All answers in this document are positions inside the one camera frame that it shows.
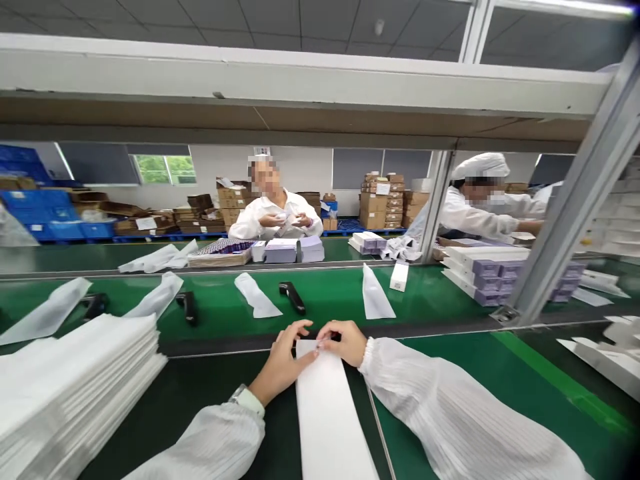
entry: white hairnet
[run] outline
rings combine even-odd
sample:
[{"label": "white hairnet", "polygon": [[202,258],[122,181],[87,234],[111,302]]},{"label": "white hairnet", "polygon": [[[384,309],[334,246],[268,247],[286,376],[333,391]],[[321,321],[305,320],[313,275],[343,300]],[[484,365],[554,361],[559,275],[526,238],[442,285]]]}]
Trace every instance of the white hairnet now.
[{"label": "white hairnet", "polygon": [[469,177],[506,177],[510,170],[502,153],[481,153],[464,160],[453,169],[452,180],[464,180]]}]

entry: ceiling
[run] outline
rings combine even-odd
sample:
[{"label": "ceiling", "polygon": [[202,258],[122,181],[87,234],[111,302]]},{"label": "ceiling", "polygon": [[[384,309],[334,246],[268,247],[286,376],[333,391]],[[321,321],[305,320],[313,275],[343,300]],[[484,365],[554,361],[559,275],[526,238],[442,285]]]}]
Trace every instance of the ceiling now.
[{"label": "ceiling", "polygon": [[[468,12],[448,0],[0,0],[0,31],[457,61]],[[630,38],[631,22],[496,8],[482,63],[594,71]]]}]

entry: hand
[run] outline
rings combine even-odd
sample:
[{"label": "hand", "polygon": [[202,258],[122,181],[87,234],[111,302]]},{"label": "hand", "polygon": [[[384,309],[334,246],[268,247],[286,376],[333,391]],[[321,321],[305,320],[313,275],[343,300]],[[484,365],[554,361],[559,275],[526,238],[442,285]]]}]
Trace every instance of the hand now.
[{"label": "hand", "polygon": [[311,219],[307,216],[306,213],[301,213],[300,215],[296,215],[296,218],[298,218],[298,222],[293,224],[294,227],[308,228],[311,226]]},{"label": "hand", "polygon": [[[332,333],[342,334],[342,340],[331,340]],[[354,321],[331,320],[320,329],[317,336],[320,350],[334,352],[352,367],[362,365],[367,347],[367,338],[362,334]]]},{"label": "hand", "polygon": [[258,222],[260,223],[260,225],[262,225],[265,228],[282,227],[282,225],[285,224],[285,221],[282,219],[279,219],[276,215],[265,215],[260,220],[258,220]]},{"label": "hand", "polygon": [[249,391],[260,400],[263,407],[295,382],[302,370],[317,358],[317,350],[298,359],[294,359],[291,354],[294,340],[300,340],[300,335],[306,337],[309,331],[305,327],[310,325],[313,325],[311,320],[295,321],[281,331],[272,344],[265,366],[249,386]]}]

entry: white lab coat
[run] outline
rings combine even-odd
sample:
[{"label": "white lab coat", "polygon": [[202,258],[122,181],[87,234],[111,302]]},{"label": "white lab coat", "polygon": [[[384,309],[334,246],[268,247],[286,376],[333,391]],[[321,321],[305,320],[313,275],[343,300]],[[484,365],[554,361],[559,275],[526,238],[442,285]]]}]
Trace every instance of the white lab coat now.
[{"label": "white lab coat", "polygon": [[289,227],[281,238],[301,238],[322,234],[322,220],[314,208],[308,204],[304,197],[286,189],[285,192],[287,202],[284,209],[266,197],[260,197],[248,204],[247,208],[238,216],[237,222],[231,226],[229,238],[271,240],[280,227],[265,228],[260,225],[258,220],[265,215],[286,215],[287,213],[294,215],[306,213],[313,223],[310,227]]},{"label": "white lab coat", "polygon": [[440,233],[460,230],[471,235],[504,240],[516,230],[520,219],[542,219],[547,208],[546,202],[534,201],[524,194],[505,193],[493,202],[472,206],[460,190],[449,187],[440,213]]},{"label": "white lab coat", "polygon": [[[451,362],[393,339],[369,339],[359,370],[422,442],[441,480],[588,478],[556,434],[501,403]],[[236,480],[249,470],[264,435],[264,420],[240,405],[206,407],[174,446],[125,480]]]}]

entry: black device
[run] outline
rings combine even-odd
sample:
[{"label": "black device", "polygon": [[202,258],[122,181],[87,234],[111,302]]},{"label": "black device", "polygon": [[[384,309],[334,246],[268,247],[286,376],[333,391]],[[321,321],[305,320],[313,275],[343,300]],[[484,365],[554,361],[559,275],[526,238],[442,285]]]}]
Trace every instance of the black device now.
[{"label": "black device", "polygon": [[198,324],[198,313],[193,292],[180,292],[175,296],[175,300],[184,309],[186,322],[195,327]]},{"label": "black device", "polygon": [[107,309],[108,303],[109,297],[106,293],[94,293],[82,298],[82,300],[80,300],[80,305],[87,308],[82,321],[87,322],[89,320],[93,320],[99,315],[102,315]]},{"label": "black device", "polygon": [[286,295],[289,297],[289,301],[293,305],[293,308],[296,310],[296,312],[298,312],[300,315],[306,314],[307,309],[305,308],[305,304],[302,301],[302,298],[300,298],[300,295],[298,295],[298,292],[293,286],[292,282],[278,283],[278,290],[280,290],[280,295]]}]

